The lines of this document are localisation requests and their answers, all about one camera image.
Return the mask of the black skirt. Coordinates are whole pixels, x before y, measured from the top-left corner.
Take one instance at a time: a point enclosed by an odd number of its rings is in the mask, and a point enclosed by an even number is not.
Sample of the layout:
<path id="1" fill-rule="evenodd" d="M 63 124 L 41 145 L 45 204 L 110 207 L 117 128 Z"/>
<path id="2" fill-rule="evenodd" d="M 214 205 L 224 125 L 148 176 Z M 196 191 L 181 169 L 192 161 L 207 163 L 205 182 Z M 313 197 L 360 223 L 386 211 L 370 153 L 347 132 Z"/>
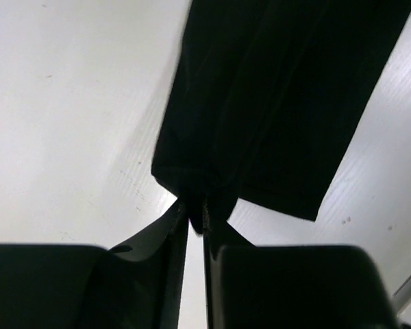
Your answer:
<path id="1" fill-rule="evenodd" d="M 224 221 L 238 199 L 314 221 L 411 1 L 193 1 L 151 172 Z"/>

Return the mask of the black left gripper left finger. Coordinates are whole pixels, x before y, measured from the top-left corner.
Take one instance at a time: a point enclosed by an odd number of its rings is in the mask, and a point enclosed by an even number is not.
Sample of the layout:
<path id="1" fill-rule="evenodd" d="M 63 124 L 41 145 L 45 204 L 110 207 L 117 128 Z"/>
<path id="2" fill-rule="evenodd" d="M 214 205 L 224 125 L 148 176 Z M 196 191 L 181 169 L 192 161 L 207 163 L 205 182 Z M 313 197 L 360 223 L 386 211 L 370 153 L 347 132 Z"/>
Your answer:
<path id="1" fill-rule="evenodd" d="M 112 249 L 0 244 L 0 328 L 176 328 L 187 235 L 175 202 Z"/>

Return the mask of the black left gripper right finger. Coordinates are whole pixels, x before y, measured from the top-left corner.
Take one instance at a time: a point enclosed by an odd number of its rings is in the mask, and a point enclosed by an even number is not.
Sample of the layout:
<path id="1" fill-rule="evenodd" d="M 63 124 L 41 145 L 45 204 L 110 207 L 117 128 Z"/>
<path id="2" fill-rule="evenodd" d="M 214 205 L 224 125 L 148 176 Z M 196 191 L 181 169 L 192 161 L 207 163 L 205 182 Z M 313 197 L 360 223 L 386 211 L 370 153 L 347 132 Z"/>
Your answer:
<path id="1" fill-rule="evenodd" d="M 352 245 L 258 247 L 202 211 L 210 328 L 399 328 L 375 263 Z"/>

